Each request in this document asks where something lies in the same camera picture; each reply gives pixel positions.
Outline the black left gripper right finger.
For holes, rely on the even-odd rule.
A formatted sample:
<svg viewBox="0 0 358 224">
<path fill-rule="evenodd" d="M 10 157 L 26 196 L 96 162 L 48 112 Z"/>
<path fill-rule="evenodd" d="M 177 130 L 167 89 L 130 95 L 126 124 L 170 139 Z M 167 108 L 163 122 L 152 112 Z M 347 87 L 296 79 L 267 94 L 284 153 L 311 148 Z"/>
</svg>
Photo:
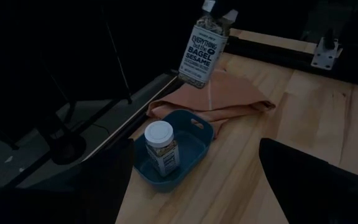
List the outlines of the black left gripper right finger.
<svg viewBox="0 0 358 224">
<path fill-rule="evenodd" d="M 358 175 L 273 139 L 259 159 L 289 223 L 358 223 Z"/>
</svg>

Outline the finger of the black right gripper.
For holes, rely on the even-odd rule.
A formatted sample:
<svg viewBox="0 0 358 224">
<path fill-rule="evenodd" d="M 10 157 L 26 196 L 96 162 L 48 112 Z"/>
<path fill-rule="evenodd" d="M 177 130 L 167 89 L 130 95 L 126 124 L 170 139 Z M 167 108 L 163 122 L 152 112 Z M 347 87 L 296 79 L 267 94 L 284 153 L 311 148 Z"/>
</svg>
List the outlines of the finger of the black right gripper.
<svg viewBox="0 0 358 224">
<path fill-rule="evenodd" d="M 212 8 L 212 17 L 219 19 L 231 10 L 238 10 L 240 5 L 240 0 L 216 0 Z"/>
</svg>

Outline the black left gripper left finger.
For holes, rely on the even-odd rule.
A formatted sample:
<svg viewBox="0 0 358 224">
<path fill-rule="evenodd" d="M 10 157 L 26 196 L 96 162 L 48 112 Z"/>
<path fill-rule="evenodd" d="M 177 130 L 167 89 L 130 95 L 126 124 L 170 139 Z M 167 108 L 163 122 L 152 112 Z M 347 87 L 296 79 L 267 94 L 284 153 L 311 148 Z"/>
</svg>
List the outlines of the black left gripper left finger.
<svg viewBox="0 0 358 224">
<path fill-rule="evenodd" d="M 123 139 L 35 186 L 0 189 L 0 223 L 115 223 L 133 164 Z"/>
</svg>

